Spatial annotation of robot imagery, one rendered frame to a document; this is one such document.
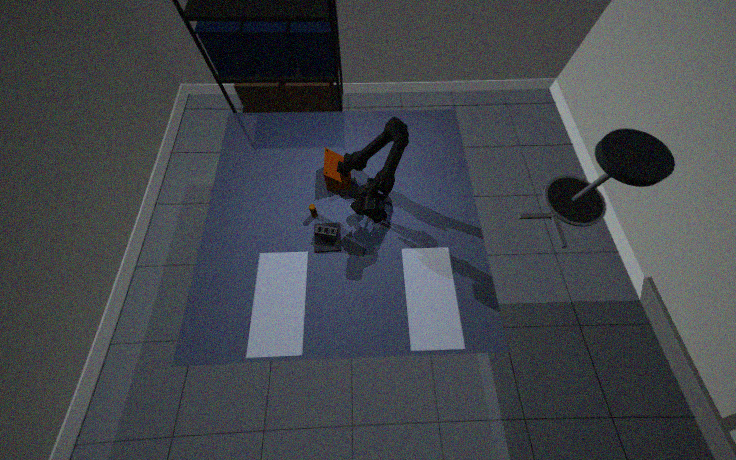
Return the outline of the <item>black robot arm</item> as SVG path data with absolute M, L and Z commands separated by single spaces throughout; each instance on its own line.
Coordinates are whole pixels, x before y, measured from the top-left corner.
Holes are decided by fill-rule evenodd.
M 367 161 L 389 142 L 394 141 L 384 167 L 377 173 L 375 178 L 368 178 L 364 187 L 364 199 L 359 195 L 350 206 L 358 215 L 375 216 L 378 210 L 378 201 L 384 201 L 391 192 L 395 182 L 395 171 L 402 157 L 405 147 L 408 145 L 409 134 L 407 126 L 398 117 L 393 116 L 385 125 L 384 132 L 367 145 L 362 151 L 356 151 L 351 155 L 346 153 L 344 161 L 338 162 L 337 171 L 348 177 L 348 173 L 355 169 L 362 171 L 367 166 Z M 383 193 L 378 193 L 378 190 Z

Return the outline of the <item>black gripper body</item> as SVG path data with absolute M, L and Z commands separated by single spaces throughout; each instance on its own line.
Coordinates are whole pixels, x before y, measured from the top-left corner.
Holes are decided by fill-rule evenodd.
M 358 187 L 358 188 L 356 188 L 354 190 L 354 193 L 356 194 L 357 197 L 359 197 L 359 195 L 361 195 L 362 198 L 364 199 L 364 197 L 365 197 L 364 196 L 364 187 L 365 187 L 365 185 L 362 185 L 362 186 L 360 186 L 360 187 Z M 379 209 L 379 207 L 378 207 L 377 214 L 375 216 L 371 216 L 371 217 L 372 217 L 372 219 L 373 219 L 373 221 L 375 223 L 379 223 L 380 221 L 382 221 L 382 220 L 384 220 L 384 219 L 387 218 L 387 213 L 385 212 L 384 209 Z

